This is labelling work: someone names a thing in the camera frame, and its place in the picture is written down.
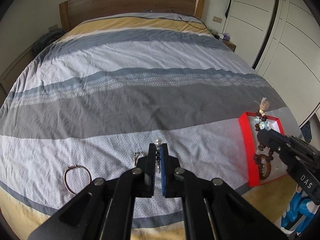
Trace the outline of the blue gloved right hand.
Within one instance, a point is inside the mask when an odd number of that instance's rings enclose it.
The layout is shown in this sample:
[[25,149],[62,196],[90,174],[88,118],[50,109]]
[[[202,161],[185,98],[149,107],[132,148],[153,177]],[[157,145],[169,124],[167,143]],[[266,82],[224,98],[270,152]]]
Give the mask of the blue gloved right hand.
[[299,236],[314,219],[319,205],[316,205],[299,185],[281,216],[280,230],[287,236]]

